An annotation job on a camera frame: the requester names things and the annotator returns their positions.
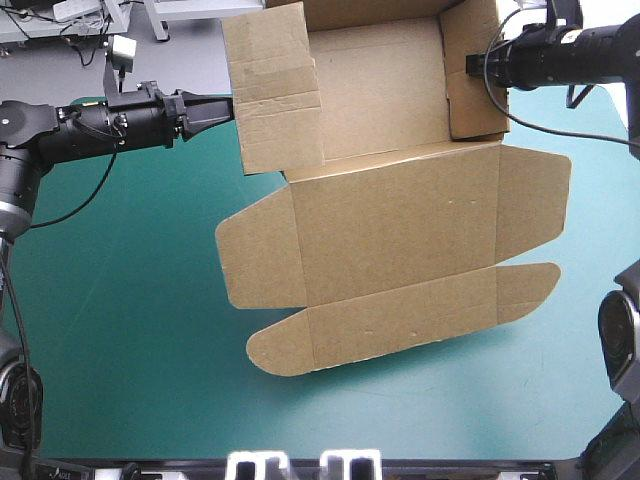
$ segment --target teal tabletop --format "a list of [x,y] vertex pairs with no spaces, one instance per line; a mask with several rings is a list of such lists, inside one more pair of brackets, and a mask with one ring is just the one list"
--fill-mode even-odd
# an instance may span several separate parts
[[[513,92],[513,111],[626,136],[608,94]],[[42,453],[211,458],[234,449],[379,448],[387,458],[563,458],[621,401],[596,327],[612,278],[640,256],[640,164],[624,147],[513,126],[510,145],[573,160],[565,232],[510,263],[553,261],[558,287],[518,322],[296,378],[254,367],[245,343],[291,311],[228,302],[214,230],[284,184],[242,174],[234,124],[172,150],[119,156],[82,213],[28,232],[14,281],[45,384]],[[36,221],[80,203],[107,158],[61,165]],[[7,314],[6,324],[13,328]]]

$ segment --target unfolded cardboard box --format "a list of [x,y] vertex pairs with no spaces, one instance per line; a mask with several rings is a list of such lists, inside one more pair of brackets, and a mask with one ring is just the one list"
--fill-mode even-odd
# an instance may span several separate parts
[[304,8],[306,24],[302,3],[223,24],[245,172],[289,183],[218,227],[229,298],[307,307],[253,335],[251,360],[299,375],[534,310],[558,267],[496,265],[562,232],[571,167],[502,145],[464,72],[494,1]]

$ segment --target black cable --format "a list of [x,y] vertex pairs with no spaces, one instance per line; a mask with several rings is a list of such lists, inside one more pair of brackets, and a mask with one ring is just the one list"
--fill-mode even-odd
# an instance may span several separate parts
[[105,25],[100,29],[100,34],[98,35],[98,41],[96,42],[96,44],[93,46],[93,48],[91,50],[91,56],[89,57],[89,60],[85,60],[84,59],[84,55],[82,55],[82,50],[80,50],[80,47],[78,47],[77,45],[70,45],[70,47],[80,57],[80,64],[83,67],[88,67],[89,65],[91,65],[93,63],[93,59],[96,56],[96,51],[104,43],[104,36],[107,33],[107,31],[109,30],[110,26],[111,26],[111,16],[109,16],[109,18],[107,19]]
[[25,17],[29,17],[29,18],[38,18],[40,20],[45,20],[47,22],[51,22],[51,23],[60,23],[60,24],[66,24],[67,22],[59,22],[58,20],[56,20],[55,18],[51,18],[51,17],[46,17],[44,15],[40,15],[37,12],[27,12],[25,10],[17,10],[13,7],[7,7],[6,5],[0,5],[0,10],[3,10],[5,13],[13,13],[14,15],[18,15],[20,18],[25,18]]
[[111,169],[113,168],[113,164],[116,162],[116,157],[117,156],[118,156],[118,150],[114,146],[114,152],[111,155],[111,159],[109,160],[109,164],[107,165],[107,169],[104,171],[104,174],[102,175],[102,178],[98,182],[98,185],[96,186],[96,188],[93,190],[93,192],[91,192],[91,195],[89,195],[84,202],[82,202],[76,208],[71,210],[69,213],[67,213],[65,215],[62,215],[61,217],[58,217],[58,218],[56,218],[54,220],[49,220],[49,221],[46,221],[46,222],[42,222],[42,223],[36,223],[34,225],[31,225],[31,228],[34,229],[34,228],[48,227],[50,225],[55,225],[56,223],[64,222],[68,218],[71,218],[76,213],[80,212],[84,207],[89,205],[93,201],[93,199],[96,198],[96,196],[98,195],[98,192],[100,192],[100,190],[102,189],[103,185],[107,181],[107,177],[109,177],[109,173],[111,173]]
[[29,343],[27,342],[27,333],[24,327],[24,320],[22,318],[22,312],[18,305],[18,297],[16,291],[13,288],[13,281],[9,274],[9,269],[4,261],[2,255],[0,255],[0,269],[2,270],[2,277],[4,284],[9,292],[9,298],[11,299],[11,306],[16,318],[16,325],[18,326],[18,336],[20,337],[20,343],[22,344],[22,356],[24,359],[24,368],[27,377],[27,396],[29,407],[29,439],[27,442],[27,449],[24,453],[21,466],[21,475],[23,479],[31,478],[31,456],[33,454],[33,448],[36,443],[36,419],[35,419],[35,392],[33,389],[33,380],[31,377],[31,354],[29,351]]
[[86,135],[89,135],[90,137],[93,137],[93,138],[97,138],[98,140],[112,141],[112,140],[121,140],[122,138],[124,138],[124,135],[122,135],[122,133],[118,130],[119,125],[113,125],[113,128],[118,132],[118,135],[113,135],[111,133],[98,130],[97,128],[92,127],[91,125],[87,125],[86,123],[80,121],[80,119],[77,116],[77,113],[76,113],[76,116],[72,117],[72,121],[76,125],[80,126],[80,129],[84,130],[84,133]]
[[558,135],[558,136],[561,136],[561,137],[586,138],[586,139],[591,139],[591,140],[600,140],[600,141],[603,141],[603,142],[619,143],[621,145],[627,145],[629,147],[640,148],[640,143],[632,142],[632,141],[629,141],[629,140],[626,140],[626,139],[623,139],[623,138],[610,137],[608,135],[598,135],[598,134],[594,134],[594,133],[581,133],[581,132],[570,132],[570,131],[566,131],[566,130],[556,130],[556,129],[553,129],[553,128],[548,128],[548,127],[543,127],[541,125],[536,125],[535,123],[527,122],[526,120],[522,120],[521,118],[516,117],[515,115],[509,113],[509,111],[506,109],[506,107],[504,107],[503,105],[500,104],[498,99],[495,97],[493,91],[491,90],[491,84],[489,83],[489,56],[491,55],[492,51],[494,50],[494,47],[495,47],[498,39],[502,35],[502,31],[504,30],[504,27],[507,25],[509,20],[511,20],[514,16],[516,16],[520,12],[523,12],[525,10],[534,10],[536,8],[544,8],[544,7],[521,8],[521,9],[515,10],[514,12],[511,12],[509,15],[507,15],[507,17],[504,19],[504,21],[500,24],[500,27],[498,27],[498,31],[496,32],[494,37],[491,39],[491,42],[489,42],[489,46],[487,47],[487,50],[485,52],[485,57],[484,57],[483,74],[484,74],[484,87],[485,87],[485,90],[487,91],[487,94],[489,95],[489,98],[491,99],[491,102],[493,103],[493,105],[500,112],[502,112],[504,115],[506,115],[509,119],[511,119],[514,122],[522,125],[523,127],[531,128],[533,130],[538,130],[540,132],[549,133],[551,135]]
[[5,13],[7,14],[7,17],[9,17],[9,20],[11,20],[13,22],[13,24],[16,26],[16,28],[18,30],[20,30],[20,33],[22,33],[25,36],[25,40],[33,40],[33,37],[30,37],[27,32],[24,31],[24,29],[20,26],[20,24],[18,23],[18,21],[13,18],[13,15],[11,13],[9,13],[8,11],[5,10]]

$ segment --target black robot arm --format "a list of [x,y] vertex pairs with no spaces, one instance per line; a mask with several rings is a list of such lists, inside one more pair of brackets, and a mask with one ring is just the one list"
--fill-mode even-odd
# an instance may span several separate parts
[[[623,25],[583,30],[578,0],[548,0],[547,22],[526,25],[522,34],[500,42],[486,59],[490,81],[504,88],[533,90],[569,86],[567,106],[575,108],[575,86],[624,83],[629,112],[629,139],[640,135],[640,15]],[[467,73],[484,76],[485,55],[467,57]],[[640,149],[631,147],[640,158]]]
[[116,151],[171,148],[178,137],[187,141],[233,120],[230,97],[183,90],[165,95],[154,81],[121,92],[127,67],[113,58],[105,65],[104,101],[64,107],[0,103],[0,237],[13,242],[30,227],[40,179],[54,165]]

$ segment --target box lid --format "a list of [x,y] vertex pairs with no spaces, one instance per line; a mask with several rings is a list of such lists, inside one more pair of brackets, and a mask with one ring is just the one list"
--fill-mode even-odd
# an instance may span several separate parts
[[255,333],[247,353],[281,376],[367,360],[517,320],[559,277],[552,263],[489,267],[311,307]]

